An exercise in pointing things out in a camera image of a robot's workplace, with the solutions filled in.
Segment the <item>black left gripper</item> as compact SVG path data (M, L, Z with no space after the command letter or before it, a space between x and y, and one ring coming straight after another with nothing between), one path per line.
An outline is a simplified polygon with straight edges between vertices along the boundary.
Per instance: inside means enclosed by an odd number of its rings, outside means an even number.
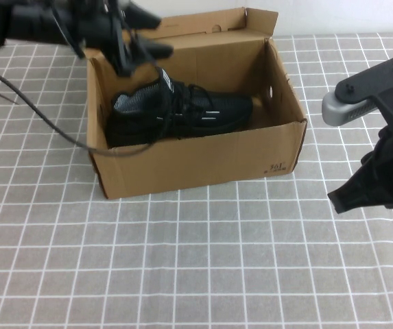
M101 51L120 77L129 77L135 70L123 32L129 29L156 29L162 18L133 1L73 1L78 31L88 48ZM137 38L141 49L152 58L169 58L174 47L149 38Z

